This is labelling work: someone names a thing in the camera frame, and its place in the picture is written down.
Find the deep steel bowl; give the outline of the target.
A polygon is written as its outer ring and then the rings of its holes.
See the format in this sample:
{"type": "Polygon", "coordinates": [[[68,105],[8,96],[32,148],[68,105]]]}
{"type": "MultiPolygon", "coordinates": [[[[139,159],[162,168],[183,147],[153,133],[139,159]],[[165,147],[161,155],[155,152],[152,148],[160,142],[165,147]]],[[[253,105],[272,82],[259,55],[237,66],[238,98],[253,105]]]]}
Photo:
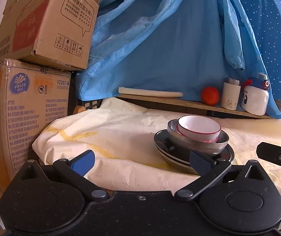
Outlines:
{"type": "Polygon", "coordinates": [[[168,138],[175,147],[179,147],[186,152],[197,150],[204,155],[214,157],[221,154],[228,145],[229,136],[224,131],[219,133],[219,137],[214,143],[203,143],[192,140],[180,134],[177,130],[178,120],[170,120],[167,124],[168,138]]]}

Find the white red-rimmed bowl front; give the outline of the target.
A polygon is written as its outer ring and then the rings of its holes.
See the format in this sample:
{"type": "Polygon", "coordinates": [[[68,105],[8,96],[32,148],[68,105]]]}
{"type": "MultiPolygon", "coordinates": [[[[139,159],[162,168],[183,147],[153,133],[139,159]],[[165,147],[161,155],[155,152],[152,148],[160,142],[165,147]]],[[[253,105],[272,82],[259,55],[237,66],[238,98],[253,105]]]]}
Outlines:
{"type": "Polygon", "coordinates": [[[202,142],[202,143],[215,143],[218,138],[219,134],[198,134],[198,133],[189,133],[185,129],[181,128],[179,125],[176,126],[177,132],[184,136],[189,138],[190,140],[202,142]]]}

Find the white red-rimmed bowl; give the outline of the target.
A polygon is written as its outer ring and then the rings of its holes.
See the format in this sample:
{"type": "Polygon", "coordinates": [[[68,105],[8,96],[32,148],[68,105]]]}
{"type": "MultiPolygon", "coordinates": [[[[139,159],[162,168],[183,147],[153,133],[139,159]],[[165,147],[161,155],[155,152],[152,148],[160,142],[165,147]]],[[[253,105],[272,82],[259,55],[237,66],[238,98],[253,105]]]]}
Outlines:
{"type": "Polygon", "coordinates": [[[219,134],[198,134],[198,133],[189,133],[185,129],[181,128],[179,125],[176,126],[177,132],[184,136],[189,138],[190,140],[202,142],[202,143],[215,143],[218,138],[219,134]]]}
{"type": "Polygon", "coordinates": [[[178,119],[178,125],[189,133],[219,134],[221,125],[208,117],[198,115],[182,116],[178,119]]]}

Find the steel plate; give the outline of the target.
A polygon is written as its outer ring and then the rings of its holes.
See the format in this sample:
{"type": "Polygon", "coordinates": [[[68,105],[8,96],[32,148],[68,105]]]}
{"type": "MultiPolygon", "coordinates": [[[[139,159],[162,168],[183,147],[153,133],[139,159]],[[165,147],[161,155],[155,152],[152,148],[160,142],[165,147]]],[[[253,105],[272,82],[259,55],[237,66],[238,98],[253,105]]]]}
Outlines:
{"type": "MultiPolygon", "coordinates": [[[[154,143],[163,159],[178,171],[186,174],[198,175],[198,173],[190,166],[190,152],[175,147],[168,138],[168,132],[166,129],[158,131],[154,135],[154,143]]],[[[234,160],[235,154],[232,147],[228,144],[224,151],[214,157],[209,157],[213,160],[219,158],[225,159],[229,162],[234,160]]]]}

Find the cream paper table cover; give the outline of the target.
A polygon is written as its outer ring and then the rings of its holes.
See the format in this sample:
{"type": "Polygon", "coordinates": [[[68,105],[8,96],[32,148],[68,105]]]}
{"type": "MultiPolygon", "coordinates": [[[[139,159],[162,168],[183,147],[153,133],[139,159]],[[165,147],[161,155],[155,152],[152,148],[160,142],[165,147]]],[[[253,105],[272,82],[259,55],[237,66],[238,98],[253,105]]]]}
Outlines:
{"type": "MultiPolygon", "coordinates": [[[[95,153],[85,178],[109,190],[176,190],[198,179],[178,173],[158,154],[153,136],[184,113],[146,109],[117,98],[105,99],[98,109],[55,120],[32,144],[44,164],[69,160],[86,150],[95,153]]],[[[234,164],[257,159],[281,193],[281,167],[258,159],[261,142],[281,146],[281,119],[219,119],[235,153],[234,164]]]]}

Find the white blue water bottle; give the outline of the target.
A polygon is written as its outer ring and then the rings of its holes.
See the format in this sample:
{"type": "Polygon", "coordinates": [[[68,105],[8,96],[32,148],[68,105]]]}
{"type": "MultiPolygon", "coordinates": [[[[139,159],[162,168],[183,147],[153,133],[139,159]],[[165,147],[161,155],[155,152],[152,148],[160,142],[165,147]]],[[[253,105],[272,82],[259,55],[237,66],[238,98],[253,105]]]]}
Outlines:
{"type": "Polygon", "coordinates": [[[269,101],[270,82],[264,73],[257,73],[242,84],[241,107],[248,113],[263,116],[269,101]]]}

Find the black yellow crate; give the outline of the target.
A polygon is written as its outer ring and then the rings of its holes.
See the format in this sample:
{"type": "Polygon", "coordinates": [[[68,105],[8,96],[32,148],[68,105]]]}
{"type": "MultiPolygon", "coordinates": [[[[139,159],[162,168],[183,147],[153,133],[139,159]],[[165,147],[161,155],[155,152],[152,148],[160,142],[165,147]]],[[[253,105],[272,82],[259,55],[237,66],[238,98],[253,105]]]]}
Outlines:
{"type": "Polygon", "coordinates": [[[102,99],[93,98],[78,98],[75,89],[75,77],[78,71],[71,71],[71,78],[69,83],[69,95],[68,95],[68,108],[67,114],[73,114],[76,106],[84,107],[86,110],[97,109],[101,106],[102,99]]]}

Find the red tomato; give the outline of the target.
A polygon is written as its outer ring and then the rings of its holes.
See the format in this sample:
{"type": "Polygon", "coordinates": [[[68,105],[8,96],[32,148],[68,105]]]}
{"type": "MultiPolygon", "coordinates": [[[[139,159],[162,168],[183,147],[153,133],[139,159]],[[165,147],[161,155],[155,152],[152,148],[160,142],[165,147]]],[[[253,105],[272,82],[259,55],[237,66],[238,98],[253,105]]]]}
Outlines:
{"type": "Polygon", "coordinates": [[[219,90],[215,87],[205,87],[201,91],[201,101],[206,105],[217,105],[220,99],[219,90]]]}

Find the wooden shelf board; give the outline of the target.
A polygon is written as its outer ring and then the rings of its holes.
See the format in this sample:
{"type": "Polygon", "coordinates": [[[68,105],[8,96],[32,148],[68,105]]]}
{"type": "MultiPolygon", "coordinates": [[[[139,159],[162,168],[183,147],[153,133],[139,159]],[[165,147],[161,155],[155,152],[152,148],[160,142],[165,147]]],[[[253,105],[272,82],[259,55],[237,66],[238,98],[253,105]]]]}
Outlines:
{"type": "Polygon", "coordinates": [[[248,113],[246,111],[228,110],[228,109],[224,109],[220,106],[211,106],[211,105],[203,104],[201,102],[189,101],[189,100],[183,100],[183,99],[177,99],[177,98],[159,98],[159,97],[130,95],[130,94],[120,94],[117,96],[117,98],[147,101],[147,102],[169,104],[169,105],[177,105],[180,107],[201,109],[201,110],[206,110],[206,111],[223,112],[223,113],[234,114],[234,115],[238,115],[238,116],[245,116],[245,117],[256,118],[256,119],[273,119],[273,117],[270,117],[267,114],[265,114],[263,116],[258,116],[255,114],[248,113]]]}

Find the white thermos cup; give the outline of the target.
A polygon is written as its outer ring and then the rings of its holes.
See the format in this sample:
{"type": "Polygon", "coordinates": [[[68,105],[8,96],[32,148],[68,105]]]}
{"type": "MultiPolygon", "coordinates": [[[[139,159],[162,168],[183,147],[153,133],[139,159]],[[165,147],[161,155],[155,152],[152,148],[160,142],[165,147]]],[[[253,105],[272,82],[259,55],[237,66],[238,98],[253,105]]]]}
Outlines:
{"type": "Polygon", "coordinates": [[[239,80],[225,78],[221,97],[221,107],[235,111],[238,106],[240,90],[241,86],[239,80]]]}

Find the lower Vinda cardboard box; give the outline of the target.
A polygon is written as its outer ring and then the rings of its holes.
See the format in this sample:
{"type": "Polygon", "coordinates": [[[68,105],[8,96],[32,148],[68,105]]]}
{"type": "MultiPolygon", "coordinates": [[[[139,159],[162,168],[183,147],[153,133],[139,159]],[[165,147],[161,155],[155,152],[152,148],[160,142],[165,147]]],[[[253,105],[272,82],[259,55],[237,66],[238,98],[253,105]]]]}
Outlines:
{"type": "Polygon", "coordinates": [[[0,190],[4,191],[54,120],[67,116],[71,74],[0,60],[0,190]]]}

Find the white rolling stick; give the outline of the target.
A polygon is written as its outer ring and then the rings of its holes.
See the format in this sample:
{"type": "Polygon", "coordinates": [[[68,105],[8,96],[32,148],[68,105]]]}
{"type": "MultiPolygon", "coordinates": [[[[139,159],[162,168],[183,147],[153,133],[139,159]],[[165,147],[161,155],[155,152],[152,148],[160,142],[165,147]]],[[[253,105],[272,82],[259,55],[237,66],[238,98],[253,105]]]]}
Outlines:
{"type": "Polygon", "coordinates": [[[168,92],[168,91],[153,91],[146,89],[119,87],[119,94],[137,95],[137,96],[150,96],[156,98],[182,98],[182,92],[168,92]]]}

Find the light blue hanging garment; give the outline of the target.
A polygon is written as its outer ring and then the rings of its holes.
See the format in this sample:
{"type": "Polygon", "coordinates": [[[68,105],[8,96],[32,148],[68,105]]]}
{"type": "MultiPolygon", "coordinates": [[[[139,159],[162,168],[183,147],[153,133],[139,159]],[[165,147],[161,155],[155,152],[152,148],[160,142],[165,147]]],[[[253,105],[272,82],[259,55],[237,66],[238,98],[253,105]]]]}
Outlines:
{"type": "Polygon", "coordinates": [[[266,67],[240,0],[101,0],[78,98],[119,87],[182,92],[200,100],[225,78],[246,81],[266,67]]]}

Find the upper cardboard box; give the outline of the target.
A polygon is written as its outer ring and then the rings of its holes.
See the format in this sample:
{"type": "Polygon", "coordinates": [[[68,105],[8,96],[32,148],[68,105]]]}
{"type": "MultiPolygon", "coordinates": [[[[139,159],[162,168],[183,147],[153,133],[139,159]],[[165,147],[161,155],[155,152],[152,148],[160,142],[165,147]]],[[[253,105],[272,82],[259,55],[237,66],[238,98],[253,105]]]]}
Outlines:
{"type": "Polygon", "coordinates": [[[85,70],[100,0],[7,0],[0,59],[85,70]]]}

